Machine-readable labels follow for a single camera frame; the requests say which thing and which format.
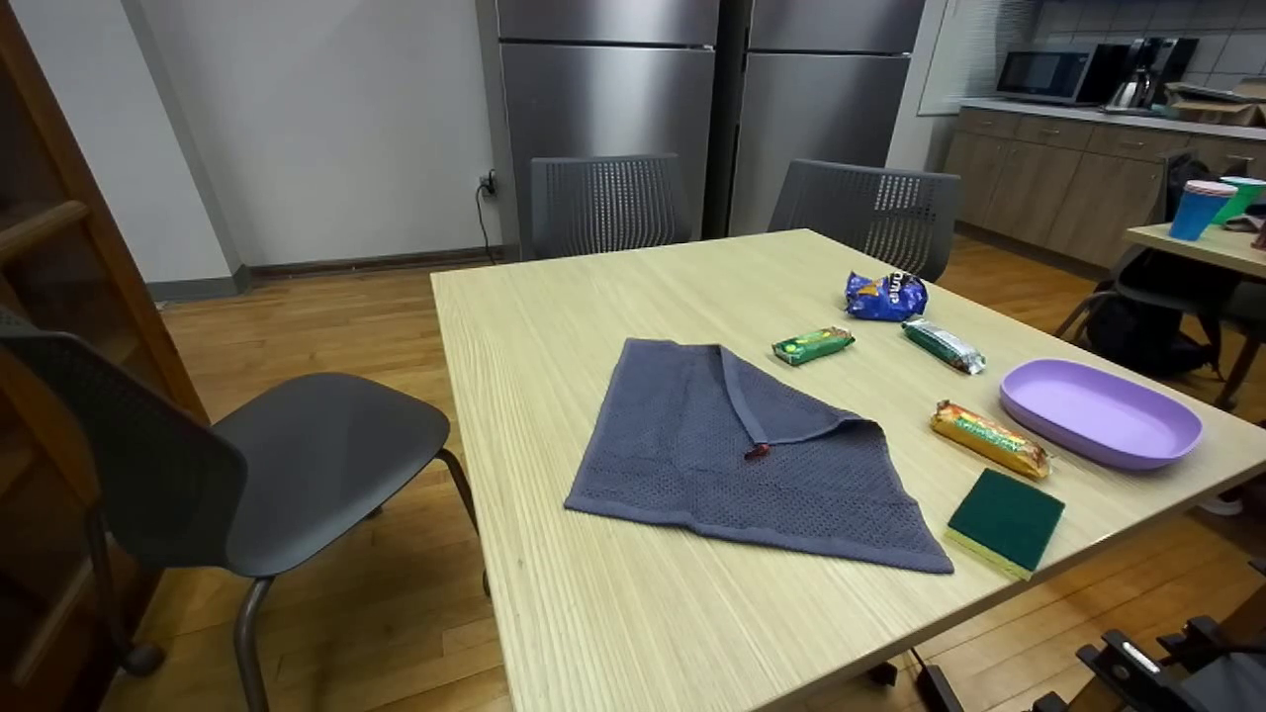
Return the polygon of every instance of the folded gray cloth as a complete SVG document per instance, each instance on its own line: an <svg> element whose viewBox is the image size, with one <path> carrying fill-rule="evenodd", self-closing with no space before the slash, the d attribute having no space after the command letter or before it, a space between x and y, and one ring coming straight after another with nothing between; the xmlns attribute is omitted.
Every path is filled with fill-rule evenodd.
<svg viewBox="0 0 1266 712"><path fill-rule="evenodd" d="M625 344L565 511L952 573L880 424L715 344Z"/></svg>

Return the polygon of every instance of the light wooden table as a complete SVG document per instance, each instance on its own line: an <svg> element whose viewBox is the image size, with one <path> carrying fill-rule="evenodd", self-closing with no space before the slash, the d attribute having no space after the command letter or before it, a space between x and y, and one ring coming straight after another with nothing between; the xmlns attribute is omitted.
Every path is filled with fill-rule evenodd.
<svg viewBox="0 0 1266 712"><path fill-rule="evenodd" d="M1141 250L1174 254L1187 260L1220 266L1244 277L1266 279L1266 250L1254 250L1254 232L1206 228L1200 240L1171 237L1171 225L1132 225L1124 232Z"/></svg>
<svg viewBox="0 0 1266 712"><path fill-rule="evenodd" d="M1007 418L999 385L1038 355L1136 377L930 290L930 319L989 355L984 377L956 377L896 326L846 319L839 291L852 269L892 271L818 232L767 232L437 277L516 707L752 707L829 671L862 671L1024 587L1017 569L946 529L984 459L926 427L934 403L956 398ZM858 344L809 368L767 355L780 336L818 326L846 326ZM631 336L727 344L782 385L880 418L904 485L956 573L562 511ZM1166 397L1206 427L1203 448L1166 474L1112 474L1053 448L1050 490L1069 511L1041 573L1262 471L1258 427Z"/></svg>

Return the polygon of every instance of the purple plastic dish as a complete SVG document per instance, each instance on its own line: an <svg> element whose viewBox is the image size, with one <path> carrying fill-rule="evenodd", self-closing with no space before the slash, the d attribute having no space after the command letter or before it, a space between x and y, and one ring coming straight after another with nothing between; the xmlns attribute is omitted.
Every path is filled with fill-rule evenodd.
<svg viewBox="0 0 1266 712"><path fill-rule="evenodd" d="M1185 403L1073 361L1014 368L1003 378L1003 411L1117 471L1171 467L1203 434L1203 424Z"/></svg>

